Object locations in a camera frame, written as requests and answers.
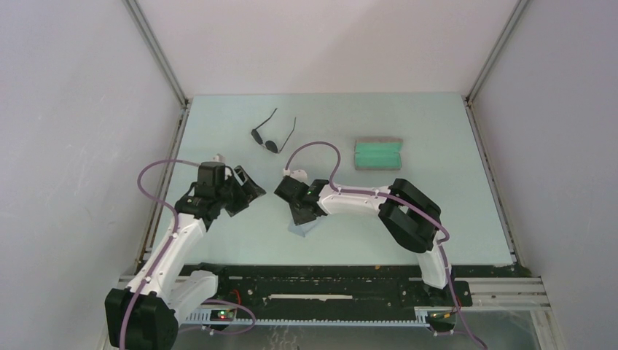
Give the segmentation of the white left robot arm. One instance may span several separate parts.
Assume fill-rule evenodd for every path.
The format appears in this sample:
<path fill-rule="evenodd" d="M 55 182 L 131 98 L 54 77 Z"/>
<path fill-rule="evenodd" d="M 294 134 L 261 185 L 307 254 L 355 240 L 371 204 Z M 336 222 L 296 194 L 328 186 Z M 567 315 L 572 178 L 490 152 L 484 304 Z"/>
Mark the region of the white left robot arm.
<path fill-rule="evenodd" d="M 223 303 L 230 283 L 209 271 L 176 280 L 185 255 L 207 233 L 221 211 L 230 217 L 265 194 L 241 166 L 222 162 L 197 165 L 197 179 L 170 209 L 171 223 L 152 256 L 127 286 L 109 291 L 104 301 L 110 344 L 117 349 L 171 349 L 180 326 L 203 302 Z"/>

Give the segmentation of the light blue cleaning cloth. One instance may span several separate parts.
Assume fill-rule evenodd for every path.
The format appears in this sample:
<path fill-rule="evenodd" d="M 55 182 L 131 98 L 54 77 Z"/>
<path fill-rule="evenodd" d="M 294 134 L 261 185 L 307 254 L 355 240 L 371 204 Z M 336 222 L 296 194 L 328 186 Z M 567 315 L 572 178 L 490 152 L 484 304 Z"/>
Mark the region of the light blue cleaning cloth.
<path fill-rule="evenodd" d="M 311 222 L 306 222 L 301 225 L 296 225 L 293 220 L 290 221 L 288 225 L 288 231 L 300 237 L 306 237 L 307 234 L 320 223 L 319 219 L 313 220 Z"/>

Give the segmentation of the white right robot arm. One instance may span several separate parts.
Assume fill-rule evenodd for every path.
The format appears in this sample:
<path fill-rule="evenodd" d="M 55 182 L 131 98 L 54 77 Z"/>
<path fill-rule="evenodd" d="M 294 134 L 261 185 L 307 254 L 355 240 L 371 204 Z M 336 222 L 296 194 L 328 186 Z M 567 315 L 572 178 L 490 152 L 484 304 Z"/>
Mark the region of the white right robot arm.
<path fill-rule="evenodd" d="M 384 187 L 351 187 L 328 179 L 306 184 L 286 175 L 274 193 L 288 203 L 297 227 L 335 214 L 379 218 L 395 242 L 415 254 L 427 301 L 442 305 L 452 297 L 450 263 L 440 251 L 450 238 L 441 223 L 441 208 L 411 182 L 395 179 Z"/>

